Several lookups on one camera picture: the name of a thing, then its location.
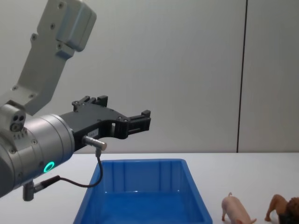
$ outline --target gray wall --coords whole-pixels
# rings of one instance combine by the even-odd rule
[[[90,41],[37,116],[108,95],[125,115],[152,110],[149,132],[106,139],[111,153],[235,152],[245,0],[86,2],[98,15]],[[0,94],[17,81],[45,4],[1,2]]]
[[[239,152],[299,152],[299,1],[249,0]]]

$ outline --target blue plastic bin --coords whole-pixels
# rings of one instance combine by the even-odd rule
[[[103,161],[75,224],[211,224],[185,160]],[[91,183],[98,180],[96,167]]]

